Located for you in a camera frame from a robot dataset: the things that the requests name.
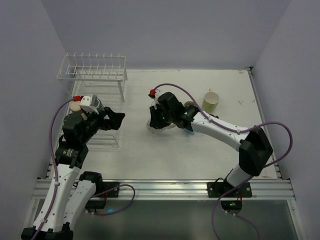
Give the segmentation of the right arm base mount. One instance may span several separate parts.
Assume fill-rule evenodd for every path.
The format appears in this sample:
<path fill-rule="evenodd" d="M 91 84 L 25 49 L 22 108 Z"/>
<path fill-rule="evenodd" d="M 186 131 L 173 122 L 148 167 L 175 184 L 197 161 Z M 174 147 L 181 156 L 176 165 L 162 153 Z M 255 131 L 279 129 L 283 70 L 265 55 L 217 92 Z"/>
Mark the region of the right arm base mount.
<path fill-rule="evenodd" d="M 221 208 L 230 214 L 238 214 L 243 208 L 243 199 L 252 198 L 252 190 L 249 182 L 234 189 L 225 179 L 219 177 L 215 181 L 206 183 L 207 195 L 209 198 L 219 198 Z"/>

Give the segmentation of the light blue mug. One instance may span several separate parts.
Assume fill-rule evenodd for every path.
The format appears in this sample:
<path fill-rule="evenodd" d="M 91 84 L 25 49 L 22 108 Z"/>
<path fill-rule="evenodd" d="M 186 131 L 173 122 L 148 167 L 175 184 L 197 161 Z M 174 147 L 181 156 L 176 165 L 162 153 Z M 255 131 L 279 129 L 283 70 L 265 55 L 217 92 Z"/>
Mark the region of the light blue mug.
<path fill-rule="evenodd" d="M 187 134 L 191 135 L 191 136 L 193 136 L 193 135 L 195 134 L 194 131 L 190 131 L 190 130 L 188 130 L 188 129 L 184 129 L 184 131 L 185 131 Z"/>

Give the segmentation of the white patterned orange-inside mug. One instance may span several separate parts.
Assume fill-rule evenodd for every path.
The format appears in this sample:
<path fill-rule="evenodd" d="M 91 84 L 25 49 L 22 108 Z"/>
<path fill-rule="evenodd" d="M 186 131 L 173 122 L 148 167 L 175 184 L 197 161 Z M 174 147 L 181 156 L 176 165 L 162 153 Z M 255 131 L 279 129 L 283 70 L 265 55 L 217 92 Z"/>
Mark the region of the white patterned orange-inside mug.
<path fill-rule="evenodd" d="M 149 133 L 151 134 L 160 134 L 162 133 L 164 130 L 167 130 L 167 129 L 173 129 L 175 128 L 176 125 L 171 123 L 169 124 L 168 126 L 165 126 L 163 128 L 154 128 L 154 127 L 151 127 L 151 120 L 149 119 L 147 122 L 146 122 L 146 129 L 148 130 Z"/>

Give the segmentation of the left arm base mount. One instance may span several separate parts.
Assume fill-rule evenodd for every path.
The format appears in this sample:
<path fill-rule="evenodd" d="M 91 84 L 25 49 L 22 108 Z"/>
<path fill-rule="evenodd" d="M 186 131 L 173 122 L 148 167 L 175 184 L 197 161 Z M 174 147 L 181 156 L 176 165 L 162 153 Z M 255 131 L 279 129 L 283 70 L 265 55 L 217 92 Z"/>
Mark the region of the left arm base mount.
<path fill-rule="evenodd" d="M 85 205 L 85 210 L 94 213 L 97 213 L 98 210 L 103 210 L 107 205 L 108 199 L 119 196 L 119 185 L 120 182 L 117 181 L 104 181 L 102 187 L 95 193 L 95 195 L 99 195 L 98 200 L 89 200 Z"/>

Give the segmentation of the speckled beige bowl cup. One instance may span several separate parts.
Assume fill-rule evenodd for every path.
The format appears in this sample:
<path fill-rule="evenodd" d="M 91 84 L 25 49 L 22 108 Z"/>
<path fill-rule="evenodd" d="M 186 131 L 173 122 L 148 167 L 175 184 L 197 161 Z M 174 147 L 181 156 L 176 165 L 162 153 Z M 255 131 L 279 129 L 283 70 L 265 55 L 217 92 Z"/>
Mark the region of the speckled beige bowl cup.
<path fill-rule="evenodd" d="M 194 106 L 194 102 L 193 101 L 186 101 L 183 105 L 185 108 L 188 106 Z"/>

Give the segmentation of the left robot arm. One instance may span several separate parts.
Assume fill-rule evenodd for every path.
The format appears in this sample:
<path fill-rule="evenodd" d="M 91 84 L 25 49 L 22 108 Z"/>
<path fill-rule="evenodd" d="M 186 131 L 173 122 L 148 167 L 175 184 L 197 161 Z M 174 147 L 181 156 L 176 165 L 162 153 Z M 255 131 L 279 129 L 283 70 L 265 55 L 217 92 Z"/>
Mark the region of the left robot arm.
<path fill-rule="evenodd" d="M 103 187 L 102 175 L 81 168 L 88 154 L 87 142 L 99 131 L 118 130 L 125 117 L 103 107 L 98 112 L 68 114 L 54 154 L 54 177 L 32 227 L 23 240 L 71 240 L 77 219 L 90 197 Z"/>

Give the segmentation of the yellow green mug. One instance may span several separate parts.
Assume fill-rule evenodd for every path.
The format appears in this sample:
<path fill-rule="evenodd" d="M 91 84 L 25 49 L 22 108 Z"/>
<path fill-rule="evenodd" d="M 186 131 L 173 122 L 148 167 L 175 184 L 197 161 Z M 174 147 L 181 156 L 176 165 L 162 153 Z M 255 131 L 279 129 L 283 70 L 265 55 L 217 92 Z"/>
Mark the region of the yellow green mug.
<path fill-rule="evenodd" d="M 204 95 L 201 109 L 213 113 L 220 103 L 220 96 L 212 88 Z"/>

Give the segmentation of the cream white cup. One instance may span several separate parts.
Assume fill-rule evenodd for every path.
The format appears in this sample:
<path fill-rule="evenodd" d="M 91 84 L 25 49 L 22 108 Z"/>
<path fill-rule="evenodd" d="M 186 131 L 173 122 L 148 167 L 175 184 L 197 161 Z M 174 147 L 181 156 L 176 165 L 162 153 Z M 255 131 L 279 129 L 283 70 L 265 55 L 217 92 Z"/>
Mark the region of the cream white cup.
<path fill-rule="evenodd" d="M 70 105 L 69 105 L 69 111 L 71 113 L 76 113 L 76 114 L 82 114 L 83 110 L 80 107 L 80 102 L 79 101 L 73 101 Z"/>

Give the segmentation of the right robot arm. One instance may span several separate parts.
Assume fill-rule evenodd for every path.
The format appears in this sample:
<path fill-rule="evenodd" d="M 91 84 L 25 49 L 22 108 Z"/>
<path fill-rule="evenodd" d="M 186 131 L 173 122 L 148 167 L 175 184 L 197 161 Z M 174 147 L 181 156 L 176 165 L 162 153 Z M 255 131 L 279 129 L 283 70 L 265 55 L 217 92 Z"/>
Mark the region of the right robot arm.
<path fill-rule="evenodd" d="M 163 94 L 152 89 L 148 128 L 152 132 L 178 127 L 219 140 L 239 153 L 238 164 L 228 173 L 223 184 L 214 187 L 219 194 L 233 189 L 248 178 L 262 172 L 273 153 L 271 144 L 261 127 L 250 130 L 215 118 L 195 105 L 184 106 L 171 92 Z"/>

